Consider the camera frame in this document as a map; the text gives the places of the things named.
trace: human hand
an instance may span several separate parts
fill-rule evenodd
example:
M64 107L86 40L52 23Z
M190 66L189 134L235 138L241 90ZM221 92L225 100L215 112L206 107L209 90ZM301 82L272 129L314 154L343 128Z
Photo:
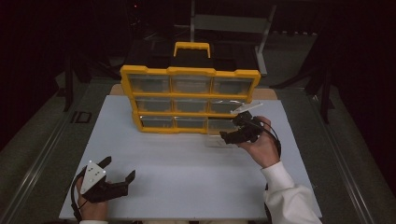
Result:
M263 122L264 129L271 132L271 120L262 116L257 118ZM262 168L270 167L280 161L274 139L266 132L262 132L254 143L244 142L237 145L244 148Z
M107 202L90 203L80 194L83 177L80 177L76 183L78 191L78 207L82 220L105 221L107 219Z

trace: shirt cuff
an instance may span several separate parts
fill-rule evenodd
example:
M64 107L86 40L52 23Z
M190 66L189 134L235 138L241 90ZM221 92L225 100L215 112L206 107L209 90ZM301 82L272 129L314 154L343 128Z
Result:
M98 220L82 220L79 224L107 224L107 222Z
M286 171L282 161L262 169L262 174L268 183L268 193L294 187L294 181Z

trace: white table surface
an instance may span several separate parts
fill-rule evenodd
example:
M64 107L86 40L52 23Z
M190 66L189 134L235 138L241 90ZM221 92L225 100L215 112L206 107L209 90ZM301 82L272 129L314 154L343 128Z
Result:
M272 121L281 160L296 183L312 189L280 101L261 101L253 115ZM107 156L106 180L121 182L136 170L129 195L109 202L109 219L265 219L260 166L242 148L205 147L205 134L141 133L127 96L108 95L80 161ZM60 218L74 219L68 194ZM321 217L318 203L314 211Z

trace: white sleeve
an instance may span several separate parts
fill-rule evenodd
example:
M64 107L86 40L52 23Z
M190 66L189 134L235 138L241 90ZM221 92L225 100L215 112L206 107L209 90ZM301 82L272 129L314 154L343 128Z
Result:
M107 224L106 221L97 221L97 220L82 220L79 224Z
M264 201L274 224L321 223L312 211L313 193L294 184L282 161L262 169L268 183Z

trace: carrying handle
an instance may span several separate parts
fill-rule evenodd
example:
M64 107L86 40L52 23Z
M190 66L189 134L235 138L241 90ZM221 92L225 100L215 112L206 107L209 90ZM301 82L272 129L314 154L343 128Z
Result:
M210 47L208 43L176 42L174 57L176 57L178 49L206 49L207 58L210 58Z

